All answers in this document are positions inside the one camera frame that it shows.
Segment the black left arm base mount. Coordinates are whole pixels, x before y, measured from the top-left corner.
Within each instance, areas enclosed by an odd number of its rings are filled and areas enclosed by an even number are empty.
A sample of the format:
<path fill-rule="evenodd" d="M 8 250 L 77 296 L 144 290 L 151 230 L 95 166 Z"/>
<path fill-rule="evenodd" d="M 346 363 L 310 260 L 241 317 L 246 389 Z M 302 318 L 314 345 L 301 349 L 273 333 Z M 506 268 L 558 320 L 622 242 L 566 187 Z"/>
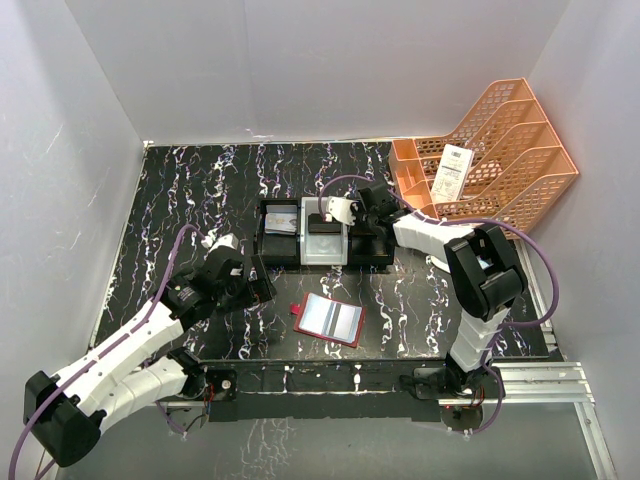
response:
<path fill-rule="evenodd" d="M 187 348 L 176 348 L 163 357 L 145 360 L 143 366 L 160 381 L 160 390 L 153 402 L 170 427 L 184 436 L 197 420 L 201 425 L 212 421 L 218 404 L 236 400 L 237 374 L 229 369 L 210 368 Z M 167 406 L 173 401 L 199 403 L 201 413 L 189 424 L 179 426 L 171 417 L 171 407 Z"/>

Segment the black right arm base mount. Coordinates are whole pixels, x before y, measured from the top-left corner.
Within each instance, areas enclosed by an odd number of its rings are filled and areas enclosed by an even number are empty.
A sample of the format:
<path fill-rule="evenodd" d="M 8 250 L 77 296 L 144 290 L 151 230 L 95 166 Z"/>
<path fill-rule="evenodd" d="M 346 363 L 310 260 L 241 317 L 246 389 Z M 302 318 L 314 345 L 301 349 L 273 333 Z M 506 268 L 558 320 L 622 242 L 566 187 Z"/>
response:
<path fill-rule="evenodd" d="M 500 379 L 496 368 L 490 373 L 483 368 L 464 373 L 452 366 L 418 367 L 411 374 L 400 375 L 399 384 L 417 400 L 456 401 L 440 407 L 441 421 L 454 431 L 470 432 L 482 426 L 487 400 L 504 399 Z"/>

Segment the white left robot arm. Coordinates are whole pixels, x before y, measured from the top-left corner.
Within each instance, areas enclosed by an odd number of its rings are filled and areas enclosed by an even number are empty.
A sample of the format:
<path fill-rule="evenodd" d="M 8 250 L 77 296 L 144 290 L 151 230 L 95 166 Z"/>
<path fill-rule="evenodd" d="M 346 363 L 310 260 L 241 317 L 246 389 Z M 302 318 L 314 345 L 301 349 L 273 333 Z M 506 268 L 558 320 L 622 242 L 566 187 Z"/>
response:
<path fill-rule="evenodd" d="M 197 323 L 271 301 L 276 290 L 259 255 L 245 256 L 237 238 L 210 245 L 204 263 L 162 281 L 118 331 L 53 375 L 36 372 L 25 385 L 23 421 L 52 460 L 68 467 L 102 434 L 166 397 L 194 399 L 209 391 L 206 368 L 186 348 L 154 354 Z"/>

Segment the white magnetic stripe card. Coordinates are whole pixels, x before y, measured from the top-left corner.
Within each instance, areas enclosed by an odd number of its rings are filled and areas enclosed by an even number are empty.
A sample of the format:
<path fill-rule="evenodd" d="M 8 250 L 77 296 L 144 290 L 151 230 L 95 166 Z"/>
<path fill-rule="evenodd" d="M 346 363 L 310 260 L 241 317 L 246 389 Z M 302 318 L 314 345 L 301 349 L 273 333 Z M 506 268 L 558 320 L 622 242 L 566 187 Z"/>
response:
<path fill-rule="evenodd" d="M 353 342 L 358 329 L 362 308 L 334 302 L 331 306 L 330 313 L 326 335 L 347 343 Z"/>

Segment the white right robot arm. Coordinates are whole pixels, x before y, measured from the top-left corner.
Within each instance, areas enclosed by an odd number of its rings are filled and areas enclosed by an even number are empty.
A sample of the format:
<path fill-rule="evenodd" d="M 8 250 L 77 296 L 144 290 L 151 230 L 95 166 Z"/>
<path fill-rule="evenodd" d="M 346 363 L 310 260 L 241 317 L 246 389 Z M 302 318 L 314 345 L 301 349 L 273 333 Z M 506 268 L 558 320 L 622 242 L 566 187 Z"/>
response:
<path fill-rule="evenodd" d="M 358 190 L 351 207 L 357 224 L 383 242 L 438 257 L 446 264 L 461 307 L 456 337 L 444 366 L 414 379 L 435 394 L 466 397 L 480 388 L 491 343 L 528 280 L 505 233 L 518 231 L 492 219 L 443 221 L 402 206 L 383 183 Z"/>

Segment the red leather card holder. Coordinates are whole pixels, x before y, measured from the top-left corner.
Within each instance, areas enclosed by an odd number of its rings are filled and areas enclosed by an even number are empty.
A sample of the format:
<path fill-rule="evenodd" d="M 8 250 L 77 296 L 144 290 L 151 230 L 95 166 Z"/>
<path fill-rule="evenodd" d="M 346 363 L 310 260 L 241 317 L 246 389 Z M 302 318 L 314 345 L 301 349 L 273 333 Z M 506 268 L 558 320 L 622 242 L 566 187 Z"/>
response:
<path fill-rule="evenodd" d="M 293 329 L 303 335 L 356 348 L 365 315 L 362 306 L 309 292 L 300 304 Z"/>

